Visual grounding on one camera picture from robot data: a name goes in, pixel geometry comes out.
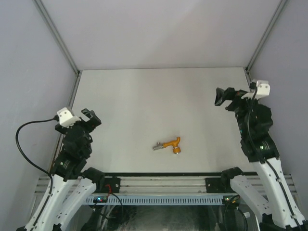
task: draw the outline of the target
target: white table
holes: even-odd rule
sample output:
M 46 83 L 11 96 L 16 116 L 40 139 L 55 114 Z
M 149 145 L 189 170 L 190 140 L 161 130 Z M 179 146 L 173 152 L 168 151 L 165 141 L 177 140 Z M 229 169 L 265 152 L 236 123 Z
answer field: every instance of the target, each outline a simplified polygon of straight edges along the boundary
M 214 106 L 216 87 L 248 90 L 242 68 L 83 71 L 73 109 L 94 110 L 102 125 L 92 133 L 86 168 L 104 172 L 254 171 L 226 102 Z M 181 137 L 180 154 L 153 151 L 156 142 Z

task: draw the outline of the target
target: brass valve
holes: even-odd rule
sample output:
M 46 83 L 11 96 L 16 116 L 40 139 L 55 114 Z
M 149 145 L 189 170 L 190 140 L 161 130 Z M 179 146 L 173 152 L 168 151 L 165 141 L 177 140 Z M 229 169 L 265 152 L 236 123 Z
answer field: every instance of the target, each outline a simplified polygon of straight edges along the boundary
M 169 146 L 173 147 L 173 153 L 174 154 L 179 154 L 181 152 L 181 149 L 179 148 L 179 142 L 181 140 L 181 137 L 177 137 L 176 140 L 174 141 L 170 141 L 167 143 L 157 143 L 156 146 L 153 147 L 153 150 L 158 150 L 158 149 L 162 149 L 162 148 L 167 148 Z

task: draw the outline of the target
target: silver nozzle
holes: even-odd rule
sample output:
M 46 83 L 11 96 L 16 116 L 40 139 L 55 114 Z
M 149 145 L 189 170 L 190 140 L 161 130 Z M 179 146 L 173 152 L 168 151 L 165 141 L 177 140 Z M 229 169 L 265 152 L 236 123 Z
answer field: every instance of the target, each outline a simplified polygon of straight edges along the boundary
M 164 148 L 163 145 L 158 142 L 155 146 L 153 146 L 153 151 Z

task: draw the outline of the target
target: orange valve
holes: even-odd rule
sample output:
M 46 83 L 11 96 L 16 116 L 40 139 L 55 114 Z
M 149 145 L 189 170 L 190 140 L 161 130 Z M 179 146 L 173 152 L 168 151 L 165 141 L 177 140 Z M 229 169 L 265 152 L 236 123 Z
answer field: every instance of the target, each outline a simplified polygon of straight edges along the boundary
M 162 148 L 167 148 L 169 146 L 172 146 L 173 147 L 173 153 L 174 154 L 179 154 L 181 152 L 181 149 L 179 148 L 179 142 L 181 140 L 181 137 L 177 137 L 176 140 L 174 141 L 170 141 L 170 142 L 167 142 L 167 143 L 157 143 L 156 146 L 153 147 L 153 150 L 158 150 L 158 149 L 162 149 Z

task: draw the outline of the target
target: robotic arm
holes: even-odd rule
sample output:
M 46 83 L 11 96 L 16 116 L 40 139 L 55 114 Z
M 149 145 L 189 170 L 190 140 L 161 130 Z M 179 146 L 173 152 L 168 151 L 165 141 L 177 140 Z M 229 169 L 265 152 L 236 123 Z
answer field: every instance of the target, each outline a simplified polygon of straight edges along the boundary
M 215 106 L 222 105 L 225 100 L 232 101 L 226 110 L 235 112 L 242 150 L 259 175 L 268 201 L 238 167 L 223 171 L 221 183 L 245 200 L 261 221 L 261 230 L 308 230 L 282 173 L 276 145 L 268 133 L 273 124 L 270 108 L 257 101 L 270 94 L 270 86 L 267 81 L 259 80 L 252 82 L 250 88 L 251 92 L 217 88 Z
M 51 168 L 52 183 L 41 200 L 31 220 L 17 231 L 64 231 L 84 200 L 104 186 L 104 174 L 94 168 L 81 173 L 92 153 L 90 133 L 101 124 L 94 111 L 82 110 L 89 120 L 74 115 L 63 108 L 57 112 L 59 124 L 55 129 L 64 134 L 62 149 Z M 79 185 L 66 199 L 76 179 L 82 176 Z

